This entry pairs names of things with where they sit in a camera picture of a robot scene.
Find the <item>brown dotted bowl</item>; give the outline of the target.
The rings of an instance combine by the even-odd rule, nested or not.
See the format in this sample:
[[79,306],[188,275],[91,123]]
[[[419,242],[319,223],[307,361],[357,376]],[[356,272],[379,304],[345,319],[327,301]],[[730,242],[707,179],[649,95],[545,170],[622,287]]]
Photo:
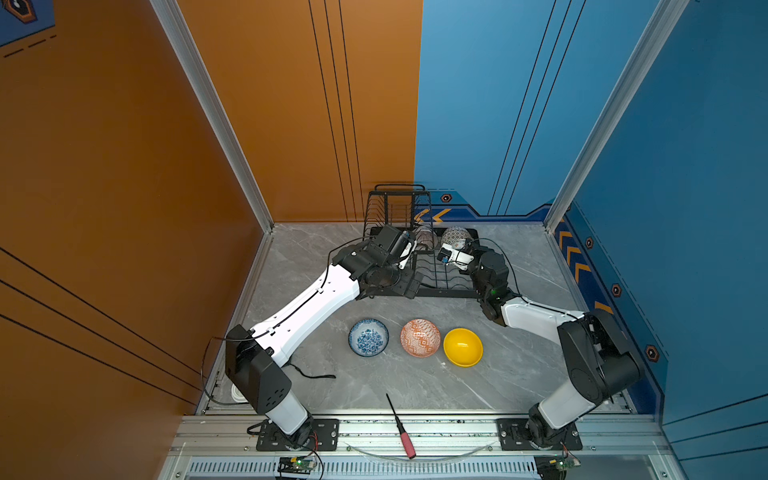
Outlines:
[[469,231],[462,227],[449,227],[442,234],[441,241],[444,245],[450,245],[454,249],[461,250],[472,241]]

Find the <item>pink striped bowl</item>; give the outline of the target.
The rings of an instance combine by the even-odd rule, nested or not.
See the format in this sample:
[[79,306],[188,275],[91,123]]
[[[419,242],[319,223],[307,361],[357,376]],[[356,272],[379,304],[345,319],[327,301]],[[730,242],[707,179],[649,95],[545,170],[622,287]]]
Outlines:
[[438,243],[438,237],[428,225],[422,225],[414,230],[416,249],[433,252]]

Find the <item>blue floral bowl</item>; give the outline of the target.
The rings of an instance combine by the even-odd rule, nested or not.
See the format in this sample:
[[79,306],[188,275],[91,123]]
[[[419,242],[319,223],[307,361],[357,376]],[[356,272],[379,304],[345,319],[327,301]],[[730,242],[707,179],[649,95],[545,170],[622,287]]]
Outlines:
[[356,322],[349,331],[348,344],[358,356],[370,358],[382,353],[388,346],[390,335],[387,327],[377,319]]

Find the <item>orange patterned bowl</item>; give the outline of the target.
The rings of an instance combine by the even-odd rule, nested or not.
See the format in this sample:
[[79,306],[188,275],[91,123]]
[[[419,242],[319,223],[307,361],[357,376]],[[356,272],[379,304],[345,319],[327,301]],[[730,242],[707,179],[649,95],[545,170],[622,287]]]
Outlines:
[[437,326],[431,321],[414,319],[402,327],[400,343],[409,355],[416,358],[428,358],[439,350],[441,334]]

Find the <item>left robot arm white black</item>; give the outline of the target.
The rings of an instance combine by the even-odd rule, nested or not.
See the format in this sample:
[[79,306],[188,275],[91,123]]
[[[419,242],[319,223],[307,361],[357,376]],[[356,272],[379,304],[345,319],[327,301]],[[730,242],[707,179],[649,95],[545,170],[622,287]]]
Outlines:
[[218,339],[225,347],[226,377],[289,444],[307,445],[313,436],[313,418],[292,391],[283,366],[346,304],[386,289],[414,298],[420,275],[407,266],[414,245],[408,232],[386,227],[374,237],[333,249],[323,273],[294,300],[253,327],[235,325]]

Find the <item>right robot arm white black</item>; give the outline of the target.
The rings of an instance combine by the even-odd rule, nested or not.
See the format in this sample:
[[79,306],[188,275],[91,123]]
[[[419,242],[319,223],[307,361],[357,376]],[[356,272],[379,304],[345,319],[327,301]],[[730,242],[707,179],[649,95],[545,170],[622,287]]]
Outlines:
[[525,435],[533,447],[561,445],[577,420],[643,379],[637,349],[612,314],[566,310],[527,298],[509,283],[506,255],[491,247],[466,242],[446,262],[470,278],[488,320],[559,349],[565,379],[528,412]]

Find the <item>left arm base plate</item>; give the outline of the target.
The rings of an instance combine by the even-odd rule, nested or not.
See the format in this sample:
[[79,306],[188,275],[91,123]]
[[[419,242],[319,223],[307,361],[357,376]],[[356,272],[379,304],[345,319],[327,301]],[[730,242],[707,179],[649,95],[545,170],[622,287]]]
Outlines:
[[308,437],[300,442],[291,440],[273,422],[267,420],[260,425],[256,450],[260,452],[310,451],[333,452],[338,448],[338,419],[313,419]]

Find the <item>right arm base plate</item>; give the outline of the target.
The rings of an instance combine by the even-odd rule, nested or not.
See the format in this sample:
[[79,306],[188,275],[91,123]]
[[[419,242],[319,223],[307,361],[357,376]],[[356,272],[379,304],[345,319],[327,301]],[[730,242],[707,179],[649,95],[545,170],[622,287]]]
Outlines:
[[575,422],[552,429],[546,422],[530,426],[529,419],[499,418],[497,435],[503,451],[581,451],[583,443]]

